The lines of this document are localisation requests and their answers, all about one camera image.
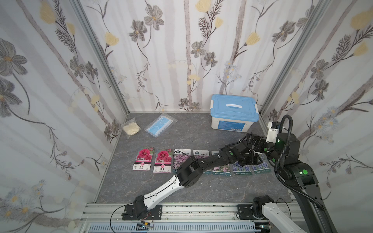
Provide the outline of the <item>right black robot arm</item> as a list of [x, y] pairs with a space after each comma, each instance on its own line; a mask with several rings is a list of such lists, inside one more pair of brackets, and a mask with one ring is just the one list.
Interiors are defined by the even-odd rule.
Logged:
[[274, 162], [275, 177], [295, 196], [311, 233], [336, 233], [310, 165], [299, 160], [300, 141], [294, 134], [279, 133], [274, 142], [247, 134], [249, 148]]

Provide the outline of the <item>lavender seed packet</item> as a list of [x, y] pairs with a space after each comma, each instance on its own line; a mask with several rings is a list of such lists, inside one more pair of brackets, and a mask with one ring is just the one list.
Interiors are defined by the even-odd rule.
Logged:
[[258, 165], [252, 165], [252, 170], [253, 170], [254, 174], [262, 174], [262, 173], [271, 172], [271, 168], [267, 163], [267, 159], [266, 159], [265, 155], [261, 154], [260, 158], [262, 160], [262, 163], [260, 163]]
[[232, 165], [233, 173], [235, 175], [252, 175], [252, 171], [249, 165], [240, 166], [238, 163]]

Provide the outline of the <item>white back-side seed packet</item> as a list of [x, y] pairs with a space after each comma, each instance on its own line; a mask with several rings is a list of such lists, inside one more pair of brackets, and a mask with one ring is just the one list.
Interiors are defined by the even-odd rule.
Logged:
[[183, 164], [190, 156], [191, 149], [175, 149], [173, 154], [173, 170], [174, 172]]

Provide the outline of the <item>hollyhock seed packet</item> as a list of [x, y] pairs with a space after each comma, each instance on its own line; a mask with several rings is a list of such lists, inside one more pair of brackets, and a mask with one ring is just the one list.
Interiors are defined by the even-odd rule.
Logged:
[[134, 171], [149, 171], [151, 168], [154, 147], [143, 148], [136, 156], [133, 170]]
[[157, 153], [153, 172], [154, 173], [171, 173], [172, 171], [172, 149], [162, 149]]

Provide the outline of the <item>pink cosmos seed packet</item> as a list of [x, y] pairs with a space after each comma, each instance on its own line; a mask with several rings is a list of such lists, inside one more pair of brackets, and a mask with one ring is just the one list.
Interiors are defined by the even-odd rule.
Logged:
[[231, 176], [230, 165], [218, 166], [212, 169], [213, 175]]
[[[193, 150], [193, 155], [196, 159], [203, 159], [210, 156], [210, 152], [208, 150]], [[205, 174], [212, 174], [212, 170], [205, 170]]]

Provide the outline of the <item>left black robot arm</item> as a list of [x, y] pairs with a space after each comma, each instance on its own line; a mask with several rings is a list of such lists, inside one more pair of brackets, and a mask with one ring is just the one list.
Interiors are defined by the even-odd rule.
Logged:
[[159, 188], [136, 197], [129, 204], [130, 209], [123, 212], [123, 219], [125, 220], [127, 217], [131, 220], [146, 219], [151, 210], [162, 200], [180, 189], [195, 185], [206, 170], [236, 162], [239, 163], [239, 166], [248, 166], [261, 164], [263, 160], [251, 146], [243, 141], [229, 144], [219, 149], [216, 155], [210, 157], [197, 159], [195, 156], [191, 156], [179, 166], [176, 174]]

